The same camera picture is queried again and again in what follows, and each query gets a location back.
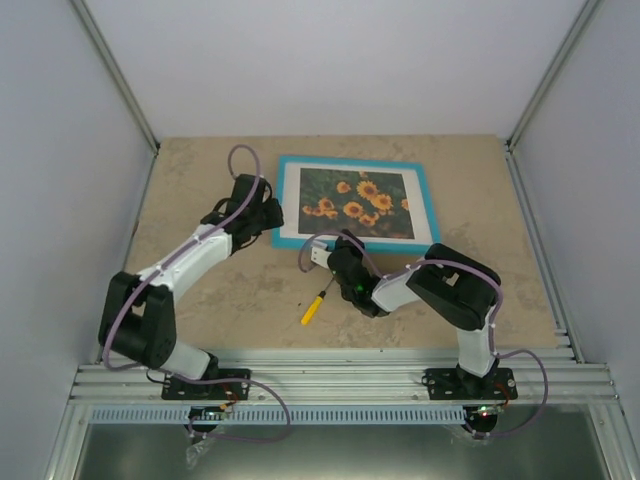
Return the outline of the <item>yellow handled screwdriver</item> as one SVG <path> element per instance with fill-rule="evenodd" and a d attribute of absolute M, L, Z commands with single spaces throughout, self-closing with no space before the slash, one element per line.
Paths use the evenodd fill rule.
<path fill-rule="evenodd" d="M 329 283 L 325 286 L 325 288 L 323 290 L 321 290 L 315 297 L 315 299 L 313 300 L 313 302 L 309 305 L 308 309 L 306 310 L 306 312 L 304 313 L 304 315 L 302 316 L 301 320 L 300 320 L 300 324 L 301 325 L 308 325 L 311 320 L 314 318 L 316 312 L 318 311 L 320 305 L 323 303 L 327 291 L 329 290 L 329 288 L 332 286 L 332 284 L 334 283 L 334 280 L 331 279 L 329 281 Z"/>

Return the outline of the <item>blue wooden picture frame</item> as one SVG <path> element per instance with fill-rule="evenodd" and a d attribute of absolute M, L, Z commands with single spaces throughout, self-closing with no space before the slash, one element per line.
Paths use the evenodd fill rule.
<path fill-rule="evenodd" d="M 398 173 L 405 182 L 409 213 L 414 229 L 413 240 L 359 237 L 365 248 L 373 253 L 422 254 L 428 247 L 442 240 L 431 190 L 424 167 L 419 163 L 384 160 L 364 160 L 302 155 L 283 155 L 279 159 L 276 197 L 283 214 L 284 225 L 274 234 L 272 245 L 276 248 L 298 249 L 305 240 L 316 234 L 320 240 L 332 243 L 336 231 L 320 231 L 300 234 L 299 220 L 300 170 L 303 168 L 335 169 L 349 171 L 374 171 Z"/>

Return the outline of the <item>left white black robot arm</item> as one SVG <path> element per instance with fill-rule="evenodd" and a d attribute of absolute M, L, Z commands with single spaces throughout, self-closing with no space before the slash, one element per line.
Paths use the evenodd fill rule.
<path fill-rule="evenodd" d="M 265 231 L 284 225 L 282 208 L 261 176 L 239 175 L 229 197 L 165 258 L 137 273 L 121 271 L 109 282 L 98 340 L 109 367 L 116 352 L 134 366 L 184 380 L 197 399 L 219 386 L 218 359 L 178 339 L 175 307 L 213 267 L 247 248 Z"/>

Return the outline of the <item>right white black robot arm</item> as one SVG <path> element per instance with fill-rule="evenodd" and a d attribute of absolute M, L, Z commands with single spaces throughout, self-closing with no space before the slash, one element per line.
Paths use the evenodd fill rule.
<path fill-rule="evenodd" d="M 364 259 L 363 242 L 343 231 L 326 260 L 342 298 L 370 318 L 416 302 L 427 304 L 456 329 L 453 385 L 470 399 L 491 392 L 499 365 L 494 318 L 503 302 L 498 274 L 441 243 L 396 274 L 374 275 Z"/>

